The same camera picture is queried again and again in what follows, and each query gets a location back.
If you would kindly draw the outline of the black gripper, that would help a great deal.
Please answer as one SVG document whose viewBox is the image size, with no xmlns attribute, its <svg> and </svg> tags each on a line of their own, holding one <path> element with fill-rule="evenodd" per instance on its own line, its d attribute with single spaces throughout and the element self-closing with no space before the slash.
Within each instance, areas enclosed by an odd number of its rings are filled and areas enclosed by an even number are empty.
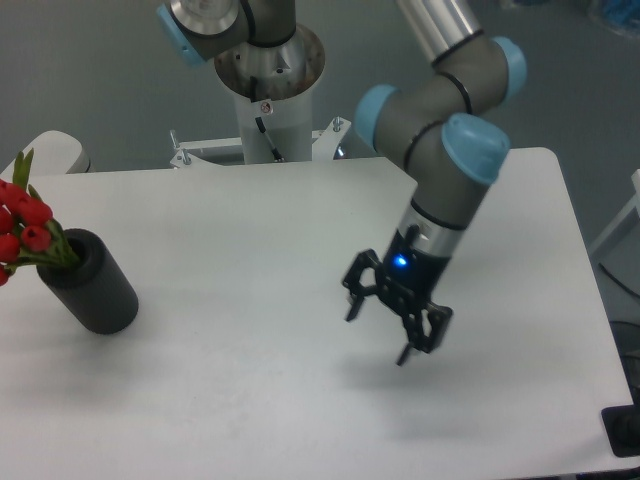
<svg viewBox="0 0 640 480">
<path fill-rule="evenodd" d="M 373 249 L 361 251 L 342 279 L 350 304 L 347 322 L 358 316 L 365 299 L 371 295 L 378 295 L 382 303 L 400 316 L 407 342 L 396 360 L 398 366 L 403 366 L 414 352 L 430 354 L 438 349 L 453 318 L 452 308 L 432 299 L 450 257 L 419 250 L 418 237 L 417 227 L 409 227 L 405 234 L 397 230 L 383 261 Z M 370 285 L 362 283 L 366 270 L 374 275 Z"/>
</svg>

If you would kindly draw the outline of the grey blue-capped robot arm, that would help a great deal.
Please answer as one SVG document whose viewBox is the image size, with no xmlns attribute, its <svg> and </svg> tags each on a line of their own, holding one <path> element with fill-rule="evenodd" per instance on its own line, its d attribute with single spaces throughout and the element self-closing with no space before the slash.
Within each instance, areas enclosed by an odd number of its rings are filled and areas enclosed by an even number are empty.
<svg viewBox="0 0 640 480">
<path fill-rule="evenodd" d="M 354 115 L 357 135 L 417 187 L 387 252 L 357 254 L 343 278 L 354 319 L 376 296 L 402 321 L 405 355 L 437 349 L 452 310 L 432 294 L 508 155 L 507 135 L 483 114 L 518 93 L 527 65 L 521 49 L 486 36 L 465 1 L 402 1 L 433 77 L 404 93 L 371 88 Z M 232 93 L 244 161 L 309 161 L 310 93 L 325 52 L 296 18 L 292 1 L 165 1 L 157 10 L 188 64 L 212 63 Z"/>
</svg>

